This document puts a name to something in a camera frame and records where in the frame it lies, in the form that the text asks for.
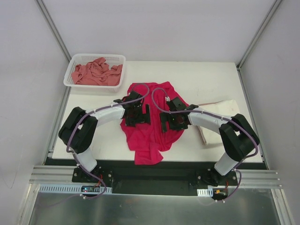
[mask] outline plastic basket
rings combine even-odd
[[[121,72],[120,83],[117,86],[98,86],[98,85],[81,85],[74,84],[71,74],[75,71],[75,67],[78,64],[85,65],[88,62],[94,61],[100,57],[104,57],[106,59],[106,63],[111,68],[113,65],[123,64],[123,69]],[[123,55],[109,55],[109,54],[76,54],[72,57],[69,66],[67,67],[67,71],[64,77],[64,85],[68,87],[72,87],[72,90],[76,90],[80,93],[87,94],[103,94],[103,93],[115,93],[118,92],[120,86],[123,83],[124,73],[125,73],[125,61],[126,58]]]

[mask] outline white wall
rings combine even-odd
[[[0,224],[11,225],[45,153],[68,63],[34,0],[2,0],[0,21]]]
[[[71,55],[238,63],[274,0],[45,0]]]
[[[300,224],[300,1],[285,0],[242,68],[271,169]]]

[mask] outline red cloth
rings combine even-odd
[[[133,83],[129,87],[127,91],[128,93],[131,91],[134,85],[135,84]],[[184,102],[183,99],[178,95],[178,93],[175,92],[173,86],[169,82],[165,82],[162,84],[146,83],[146,85],[148,85],[150,93],[145,98],[143,104],[143,113],[145,113],[146,111],[145,105],[149,104],[151,125],[136,124],[136,127],[127,127],[125,125],[125,120],[121,122],[121,128],[126,135],[128,147],[130,150],[135,151],[136,165],[154,165],[156,163],[159,163],[163,159],[159,151],[169,150],[171,148],[172,143],[177,141],[183,133],[183,130],[168,130],[166,133],[162,133],[159,117],[159,114],[161,112],[155,107],[151,99],[152,91],[155,88],[160,87],[165,89],[170,99],[179,97],[182,100],[182,102]],[[147,93],[147,89],[143,85],[136,86],[134,90],[141,95]],[[157,90],[154,93],[154,100],[156,101],[159,107],[165,110],[169,110],[169,107],[166,104],[163,91]]]

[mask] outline metal frame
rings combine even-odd
[[[238,71],[240,83],[241,83],[241,86],[242,86],[242,89],[243,89],[244,97],[245,97],[245,100],[246,100],[247,108],[248,108],[248,111],[249,111],[250,119],[251,119],[251,122],[252,122],[252,125],[253,125],[253,129],[257,133],[257,135],[259,136],[259,133],[258,133],[258,130],[257,130],[257,126],[256,126],[256,123],[255,123],[255,119],[253,117],[252,107],[251,107],[251,103],[250,103],[250,100],[249,100],[249,97],[248,97],[248,92],[247,92],[246,86],[244,84],[241,71],[239,69],[237,69],[237,71]],[[262,143],[260,143],[260,145],[258,146],[258,149],[259,149],[259,152],[260,152],[260,154],[262,156],[262,161],[266,164],[267,168],[269,168],[269,166],[268,166],[268,160],[265,157]]]
[[[263,19],[261,25],[259,26],[257,32],[255,33],[254,37],[252,38],[248,48],[246,49],[245,53],[242,56],[242,59],[238,63],[238,70],[241,69],[241,67],[244,65],[245,61],[247,60],[249,54],[254,49],[255,45],[257,44],[257,41],[265,31],[266,27],[270,23],[271,19],[273,18],[274,14],[276,13],[278,7],[283,2],[283,0],[275,0],[271,8],[269,9],[268,13],[266,14],[265,18]]]
[[[64,53],[66,59],[68,61],[71,60],[71,56],[68,52],[68,49],[66,45],[63,42],[63,39],[61,38],[53,19],[51,18],[51,15],[49,14],[47,7],[43,0],[35,0],[37,3],[37,6],[41,10],[42,15],[44,16],[50,30],[52,31],[54,38],[57,40],[58,45],[60,46],[62,52]],[[257,41],[259,40],[260,36],[264,32],[265,28],[271,21],[274,13],[280,6],[283,0],[275,0],[273,5],[271,6],[269,12],[267,13],[266,17],[264,18],[262,24],[260,25],[258,31],[254,35],[253,39],[251,40],[249,46],[247,47],[242,59],[240,60],[237,70],[240,71],[241,67],[244,65],[245,61],[247,60],[248,56],[252,52],[254,46],[256,45]],[[248,109],[250,112],[251,120],[254,125],[255,130],[256,125],[255,121],[253,119],[252,111],[251,111],[251,105],[247,96],[247,91],[245,89],[242,76],[239,73],[240,82],[245,94],[245,99],[248,105]],[[57,112],[57,116],[55,119],[55,123],[52,128],[52,134],[49,139],[49,143],[47,145],[47,153],[45,154],[44,162],[47,159],[47,157],[50,157],[53,152],[53,148],[56,142],[56,137],[58,134],[58,130],[60,127],[60,123],[63,117],[63,113],[65,111],[67,102],[68,102],[68,96],[70,94],[70,88],[66,88],[65,92],[63,94],[62,101],[60,103],[59,110]],[[24,199],[24,207],[22,208],[22,212],[20,213],[20,219],[18,224],[20,225],[27,225],[30,221],[30,217],[33,211],[34,203],[36,201],[36,197],[38,194],[38,190],[40,187],[40,184],[75,184],[71,183],[72,175],[73,175],[73,169],[74,166],[45,166],[45,165],[37,165],[33,169],[32,176],[30,178],[30,185],[28,192],[26,194],[26,197]],[[277,208],[277,212],[280,218],[280,222],[283,225],[293,225],[295,224],[293,221],[293,218],[291,216],[289,207],[287,205],[287,201],[285,198],[285,194],[283,191],[283,185],[281,183],[280,177],[278,172],[272,171],[272,170],[241,170],[242,172],[242,183],[241,188],[267,188],[271,189],[275,205]]]
[[[291,214],[283,189],[272,189],[274,203],[278,212],[281,225],[295,225],[295,221]]]
[[[82,184],[72,183],[76,166],[37,165],[33,168],[30,184]],[[277,171],[240,170],[241,188],[282,189],[283,185]]]

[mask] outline crumpled fabric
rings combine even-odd
[[[117,86],[120,83],[123,65],[112,66],[109,69],[105,61],[106,59],[101,57],[86,65],[77,65],[71,74],[74,84]]]
[[[128,93],[132,90],[132,87],[134,85],[135,83],[133,83],[129,87],[127,91]],[[131,151],[135,151],[136,165],[154,165],[159,163],[163,159],[160,151],[169,150],[172,144],[177,141],[183,133],[183,130],[168,130],[166,133],[162,133],[159,117],[161,111],[159,111],[152,102],[152,91],[158,87],[163,88],[167,92],[170,99],[179,97],[181,101],[185,105],[187,105],[187,103],[183,101],[183,99],[174,90],[174,87],[169,82],[165,82],[162,84],[146,83],[146,85],[148,85],[150,93],[144,99],[143,113],[146,112],[145,105],[149,104],[151,125],[144,123],[136,124],[135,127],[127,127],[125,125],[125,119],[123,119],[123,121],[121,122],[121,128],[126,135],[128,147]],[[144,95],[146,94],[147,89],[143,85],[138,85],[134,87],[134,91],[138,92],[141,95]],[[154,93],[154,100],[160,108],[169,110],[163,91],[157,90]]]

